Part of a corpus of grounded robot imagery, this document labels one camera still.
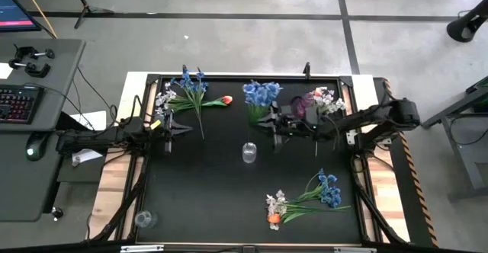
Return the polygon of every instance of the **screen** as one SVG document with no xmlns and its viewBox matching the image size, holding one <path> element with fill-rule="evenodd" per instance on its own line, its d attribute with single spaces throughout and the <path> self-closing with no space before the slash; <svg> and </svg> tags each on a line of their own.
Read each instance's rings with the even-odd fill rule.
<svg viewBox="0 0 488 253">
<path fill-rule="evenodd" d="M 34 20 L 15 0 L 0 0 L 0 32 L 39 30 Z"/>
</svg>

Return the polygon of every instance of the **computer mouse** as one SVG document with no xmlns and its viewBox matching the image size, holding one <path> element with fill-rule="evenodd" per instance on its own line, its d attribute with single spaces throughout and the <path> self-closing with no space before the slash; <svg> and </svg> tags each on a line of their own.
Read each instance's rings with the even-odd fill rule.
<svg viewBox="0 0 488 253">
<path fill-rule="evenodd" d="M 32 132 L 25 146 L 25 155 L 29 161 L 39 161 L 44 157 L 50 136 L 51 132 Z"/>
</svg>

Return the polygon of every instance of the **wooden board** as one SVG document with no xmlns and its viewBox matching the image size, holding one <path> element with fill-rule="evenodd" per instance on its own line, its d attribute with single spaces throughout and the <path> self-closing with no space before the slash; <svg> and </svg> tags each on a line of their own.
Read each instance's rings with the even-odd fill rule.
<svg viewBox="0 0 488 253">
<path fill-rule="evenodd" d="M 119 118 L 129 117 L 132 107 L 133 97 L 138 94 L 143 96 L 146 77 L 153 72 L 128 72 L 127 78 L 122 93 L 122 97 L 119 105 Z M 377 104 L 376 91 L 374 89 L 373 78 L 370 75 L 353 75 L 354 91 L 356 97 L 356 104 L 358 109 L 365 109 L 372 104 Z M 343 90 L 345 96 L 345 102 L 347 104 L 347 113 L 351 113 L 351 100 L 348 97 L 347 90 Z M 148 113 L 152 110 L 154 96 L 156 95 L 156 86 L 152 87 L 151 97 L 149 98 Z M 135 114 L 139 114 L 140 108 L 137 106 Z M 364 132 L 367 132 L 372 126 L 364 128 Z M 391 164 L 390 153 L 381 149 L 376 149 L 374 154 L 389 162 Z M 124 191 L 125 180 L 127 178 L 127 171 L 129 168 L 130 157 L 125 155 L 119 158 L 117 161 L 107 165 L 102 173 L 100 186 L 98 188 L 97 198 L 93 208 L 91 216 L 91 237 L 97 235 L 104 227 L 104 225 L 110 220 L 110 218 L 117 211 L 122 200 L 122 194 Z M 134 176 L 134 182 L 137 180 L 140 173 L 141 159 L 137 162 L 136 175 Z M 376 159 L 368 159 L 371 179 L 373 183 L 373 191 L 378 209 L 381 211 L 388 223 L 393 227 L 396 233 L 406 241 L 409 241 L 409 235 L 406 228 L 405 218 L 403 215 L 403 208 L 398 192 L 397 180 L 395 174 L 386 165 Z M 364 176 L 359 174 L 359 178 L 364 182 Z M 125 221 L 123 238 L 127 237 L 130 230 L 130 225 L 133 218 L 133 205 L 127 211 L 127 218 Z M 372 218 L 369 210 L 363 204 L 364 219 L 368 236 L 371 240 L 374 240 L 374 229 Z"/>
</svg>

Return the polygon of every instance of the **clear plastic cup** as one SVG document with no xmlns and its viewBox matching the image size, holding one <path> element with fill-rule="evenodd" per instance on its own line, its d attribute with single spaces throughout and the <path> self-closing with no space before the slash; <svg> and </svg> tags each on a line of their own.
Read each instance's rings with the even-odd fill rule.
<svg viewBox="0 0 488 253">
<path fill-rule="evenodd" d="M 140 211 L 134 218 L 134 223 L 140 228 L 151 228 L 158 221 L 158 217 L 147 210 Z"/>
<path fill-rule="evenodd" d="M 245 143 L 242 146 L 242 159 L 246 163 L 252 163 L 258 155 L 258 147 L 254 143 Z"/>
</svg>

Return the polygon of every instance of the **white paper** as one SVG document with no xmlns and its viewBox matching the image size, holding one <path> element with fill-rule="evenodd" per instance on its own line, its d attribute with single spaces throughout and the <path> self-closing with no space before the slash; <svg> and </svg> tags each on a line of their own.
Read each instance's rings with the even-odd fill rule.
<svg viewBox="0 0 488 253">
<path fill-rule="evenodd" d="M 73 119 L 75 119 L 77 122 L 80 124 L 84 125 L 86 128 L 89 128 L 90 130 L 95 128 L 95 130 L 104 130 L 107 127 L 107 113 L 105 111 L 97 111 L 97 112 L 91 112 L 91 113 L 84 113 L 83 116 L 81 117 L 80 114 L 76 115 L 70 115 Z M 72 154 L 72 160 L 75 161 L 76 157 L 79 157 L 79 162 L 86 162 L 92 159 L 96 159 L 98 157 L 101 157 L 100 153 L 95 152 L 90 149 L 83 149 L 82 151 L 78 153 Z"/>
<path fill-rule="evenodd" d="M 0 78 L 7 79 L 10 73 L 12 73 L 12 68 L 8 63 L 0 62 Z"/>
</svg>

